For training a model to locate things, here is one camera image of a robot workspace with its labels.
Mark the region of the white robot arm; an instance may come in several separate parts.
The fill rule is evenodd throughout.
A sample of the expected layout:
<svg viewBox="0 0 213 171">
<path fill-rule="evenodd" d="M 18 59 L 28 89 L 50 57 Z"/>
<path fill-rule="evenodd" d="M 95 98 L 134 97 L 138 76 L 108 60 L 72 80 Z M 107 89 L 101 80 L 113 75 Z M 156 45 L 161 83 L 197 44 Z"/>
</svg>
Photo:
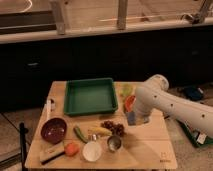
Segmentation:
<svg viewBox="0 0 213 171">
<path fill-rule="evenodd" d="M 160 74 L 136 87 L 133 103 L 136 123 L 147 123 L 152 110 L 157 109 L 213 138 L 213 107 L 172 95 L 168 88 L 167 78 Z"/>
</svg>

